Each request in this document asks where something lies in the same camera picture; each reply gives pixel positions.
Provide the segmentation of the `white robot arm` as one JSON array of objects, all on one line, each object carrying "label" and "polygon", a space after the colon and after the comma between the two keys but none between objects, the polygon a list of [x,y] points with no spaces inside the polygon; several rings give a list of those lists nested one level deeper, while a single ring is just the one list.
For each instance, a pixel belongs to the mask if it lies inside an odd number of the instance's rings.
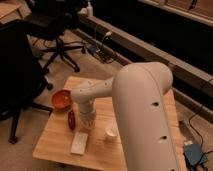
[{"label": "white robot arm", "polygon": [[86,117],[94,99],[112,99],[128,171],[180,171],[163,99],[172,82],[160,62],[132,63],[113,78],[74,88],[71,98]]}]

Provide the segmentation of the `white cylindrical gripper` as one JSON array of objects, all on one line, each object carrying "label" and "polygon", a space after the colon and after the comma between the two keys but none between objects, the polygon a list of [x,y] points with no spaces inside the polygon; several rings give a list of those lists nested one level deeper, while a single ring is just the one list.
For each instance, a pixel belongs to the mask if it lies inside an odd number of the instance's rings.
[{"label": "white cylindrical gripper", "polygon": [[92,129],[95,126],[96,110],[94,108],[79,108],[79,118],[85,129]]}]

